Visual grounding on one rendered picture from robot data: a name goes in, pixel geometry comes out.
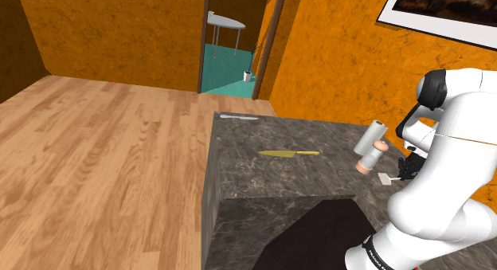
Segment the yellow kitchen knife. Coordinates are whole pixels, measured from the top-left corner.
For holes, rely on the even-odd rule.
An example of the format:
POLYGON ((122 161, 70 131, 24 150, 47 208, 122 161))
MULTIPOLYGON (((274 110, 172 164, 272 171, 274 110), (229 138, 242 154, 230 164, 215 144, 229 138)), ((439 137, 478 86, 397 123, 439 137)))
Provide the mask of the yellow kitchen knife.
POLYGON ((259 151, 261 155, 292 158, 295 155, 319 155, 319 151, 259 151))

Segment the plant in white pot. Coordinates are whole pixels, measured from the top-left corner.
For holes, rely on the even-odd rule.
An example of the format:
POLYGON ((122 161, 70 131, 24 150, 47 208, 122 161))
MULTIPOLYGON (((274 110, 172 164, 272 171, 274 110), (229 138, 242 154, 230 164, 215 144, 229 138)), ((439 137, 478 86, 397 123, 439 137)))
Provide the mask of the plant in white pot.
POLYGON ((249 52, 250 52, 250 62, 249 67, 246 71, 244 71, 244 82, 249 82, 252 78, 252 65, 254 62, 255 53, 263 47, 263 44, 249 44, 249 52))

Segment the white grinder with tan ends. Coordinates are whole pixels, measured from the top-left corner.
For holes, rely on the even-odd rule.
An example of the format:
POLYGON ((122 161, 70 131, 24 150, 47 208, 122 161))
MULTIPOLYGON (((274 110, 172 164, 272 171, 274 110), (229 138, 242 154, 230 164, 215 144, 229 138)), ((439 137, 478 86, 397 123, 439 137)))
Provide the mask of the white grinder with tan ends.
POLYGON ((385 141, 375 140, 371 149, 356 163, 355 169, 361 174, 368 174, 388 149, 389 145, 385 141))

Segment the white framed wall picture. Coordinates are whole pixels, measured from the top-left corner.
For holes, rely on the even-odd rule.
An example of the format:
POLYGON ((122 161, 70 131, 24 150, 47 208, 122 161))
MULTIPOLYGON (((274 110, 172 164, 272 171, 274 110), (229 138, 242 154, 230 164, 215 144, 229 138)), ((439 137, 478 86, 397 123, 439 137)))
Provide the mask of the white framed wall picture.
POLYGON ((497 0, 387 0, 377 21, 497 51, 497 0))

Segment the round grey table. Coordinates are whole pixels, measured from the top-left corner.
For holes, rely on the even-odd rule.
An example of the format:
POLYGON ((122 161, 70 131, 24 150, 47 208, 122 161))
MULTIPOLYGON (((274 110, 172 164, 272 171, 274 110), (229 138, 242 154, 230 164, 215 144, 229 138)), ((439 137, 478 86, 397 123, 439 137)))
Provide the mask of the round grey table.
POLYGON ((237 41, 236 41, 235 50, 233 53, 233 55, 236 56, 238 43, 239 43, 239 39, 240 39, 240 34, 241 34, 241 31, 246 28, 245 24, 243 24, 239 21, 233 20, 231 18, 217 15, 213 11, 208 12, 207 23, 209 25, 213 26, 213 38, 212 38, 212 45, 214 46, 213 58, 214 59, 217 58, 218 39, 219 39, 219 33, 220 33, 221 28, 235 29, 237 31, 237 41))

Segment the dark robot stand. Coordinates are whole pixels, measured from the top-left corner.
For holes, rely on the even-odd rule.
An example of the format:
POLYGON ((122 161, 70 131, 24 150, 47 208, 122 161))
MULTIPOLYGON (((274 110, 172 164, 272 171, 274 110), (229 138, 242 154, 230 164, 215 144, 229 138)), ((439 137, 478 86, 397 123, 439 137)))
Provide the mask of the dark robot stand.
POLYGON ((346 270, 374 227, 351 199, 323 200, 264 247, 252 270, 346 270))

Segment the white paper towel roll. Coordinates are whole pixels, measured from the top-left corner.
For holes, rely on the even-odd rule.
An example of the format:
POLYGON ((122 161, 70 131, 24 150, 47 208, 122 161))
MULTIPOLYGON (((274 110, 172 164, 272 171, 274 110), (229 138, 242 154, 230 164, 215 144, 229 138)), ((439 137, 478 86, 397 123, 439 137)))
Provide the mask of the white paper towel roll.
POLYGON ((367 154, 373 147, 374 141, 381 139, 388 129, 383 122, 374 120, 357 142, 354 152, 358 155, 367 154))

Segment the small white spatula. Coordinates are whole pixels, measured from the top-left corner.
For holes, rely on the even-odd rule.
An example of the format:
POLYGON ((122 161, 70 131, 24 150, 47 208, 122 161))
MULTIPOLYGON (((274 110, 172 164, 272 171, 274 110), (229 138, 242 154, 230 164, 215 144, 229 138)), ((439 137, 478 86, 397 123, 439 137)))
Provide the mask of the small white spatula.
POLYGON ((378 173, 378 177, 384 186, 391 186, 393 181, 400 180, 400 178, 391 178, 387 173, 378 173))

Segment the brown door frame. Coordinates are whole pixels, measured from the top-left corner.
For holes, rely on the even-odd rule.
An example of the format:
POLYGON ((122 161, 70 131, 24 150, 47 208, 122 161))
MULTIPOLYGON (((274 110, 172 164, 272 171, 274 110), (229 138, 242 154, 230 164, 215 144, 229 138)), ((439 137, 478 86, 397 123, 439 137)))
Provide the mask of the brown door frame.
MULTIPOLYGON (((277 31, 278 22, 280 20, 280 15, 284 6, 284 0, 276 0, 276 4, 272 13, 268 36, 265 41, 262 42, 262 46, 264 48, 262 58, 259 64, 258 73, 256 77, 256 82, 252 91, 252 100, 258 100, 260 95, 261 85, 264 79, 264 73, 267 68, 268 58, 270 56, 272 44, 274 42, 274 38, 277 31)), ((209 0, 204 0, 204 9, 203 9, 203 18, 202 18, 202 39, 201 39, 201 53, 199 58, 199 69, 198 69, 198 87, 197 94, 202 93, 202 73, 203 73, 203 65, 204 65, 204 55, 205 55, 205 40, 206 40, 206 31, 207 25, 209 23, 209 0)))

